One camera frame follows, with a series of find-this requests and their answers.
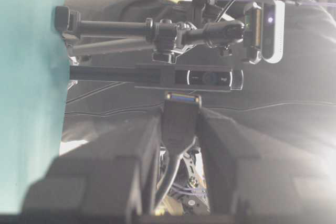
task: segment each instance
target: camera lens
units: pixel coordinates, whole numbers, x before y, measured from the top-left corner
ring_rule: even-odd
[[[205,72],[202,76],[202,82],[204,85],[214,86],[218,83],[218,75],[214,72]]]

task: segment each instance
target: camera rig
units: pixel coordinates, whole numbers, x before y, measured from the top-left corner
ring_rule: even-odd
[[[261,0],[267,5],[276,5],[277,1],[285,0]],[[134,82],[139,87],[165,90],[240,90],[243,86],[241,70],[174,63],[194,45],[205,44],[226,51],[229,45],[243,39],[244,46],[249,49],[248,62],[258,63],[264,58],[274,63],[279,57],[275,60],[267,58],[262,42],[264,22],[270,23],[266,34],[275,35],[278,28],[270,18],[274,21],[282,9],[250,3],[245,8],[245,24],[237,20],[204,24],[200,19],[202,15],[208,15],[207,18],[212,20],[217,18],[214,9],[208,8],[207,4],[206,0],[197,0],[183,3],[178,8],[187,12],[197,27],[192,22],[173,24],[170,20],[162,20],[154,23],[151,19],[145,23],[89,22],[81,20],[79,13],[67,7],[58,7],[55,25],[64,38],[131,37],[69,46],[70,56],[153,48],[153,60],[170,63],[136,68],[71,66],[70,78]],[[271,48],[268,52],[273,56],[275,44],[267,43],[266,46]],[[196,139],[204,161],[211,215],[153,216],[154,207],[174,181],[181,155],[195,144]],[[169,154],[169,163],[157,191],[161,143]],[[269,153],[275,146],[276,152],[286,155]],[[317,164],[312,156],[292,157],[292,151],[273,140],[251,141],[232,119],[202,108],[199,95],[168,92],[163,112],[153,110],[121,122],[115,131],[55,159],[46,176],[30,187],[21,216],[8,216],[2,221],[64,224],[335,223],[335,198],[323,190],[322,194],[312,190],[330,184],[323,164]],[[184,160],[185,165],[188,162],[192,162],[190,157]]]

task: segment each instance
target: person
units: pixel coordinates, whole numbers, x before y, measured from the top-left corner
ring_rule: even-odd
[[[66,0],[86,20],[143,22],[169,18],[185,21],[168,0]],[[79,43],[102,41],[84,38]],[[308,152],[335,156],[336,22],[322,7],[305,0],[286,7],[283,59],[277,64],[243,65],[242,44],[233,57],[199,46],[178,64],[243,68],[243,91],[206,93],[203,106],[235,120],[251,138],[272,138]],[[95,55],[83,65],[133,67],[152,63],[151,51]],[[118,122],[162,106],[164,91],[137,89],[131,83],[79,82],[69,90],[62,140],[92,141],[113,135]]]

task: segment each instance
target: teal wall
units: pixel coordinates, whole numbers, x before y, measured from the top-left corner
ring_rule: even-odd
[[[69,62],[53,26],[64,0],[0,0],[0,213],[20,210],[58,154]]]

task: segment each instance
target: black cable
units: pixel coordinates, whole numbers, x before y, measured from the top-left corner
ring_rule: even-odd
[[[124,84],[126,84],[126,82],[116,82],[116,83],[112,83],[112,84],[106,85],[106,86],[104,86],[102,88],[95,89],[95,90],[90,91],[88,93],[82,94],[82,95],[80,95],[80,96],[78,96],[76,98],[70,99],[70,100],[67,101],[66,104],[67,105],[72,104],[72,103],[80,101],[82,99],[89,98],[89,97],[91,97],[91,96],[93,96],[95,94],[98,94],[98,93],[102,92],[102,91],[105,91],[105,90],[108,90],[110,88],[114,88],[114,87],[117,87],[117,86],[120,86],[120,85],[124,85]]]
[[[177,171],[179,170],[181,161],[181,156],[169,156],[169,162],[166,168],[166,171],[161,179],[161,185],[156,192],[155,196],[155,208],[159,206],[161,201],[169,192],[170,188],[172,187]]]
[[[236,2],[236,0],[230,0],[225,7],[223,8],[223,10],[220,12],[220,14],[218,15],[218,17],[216,18],[215,22],[220,22],[220,20],[222,19],[222,16],[224,14],[226,14],[226,12],[230,9],[230,7],[233,5],[233,3]]]

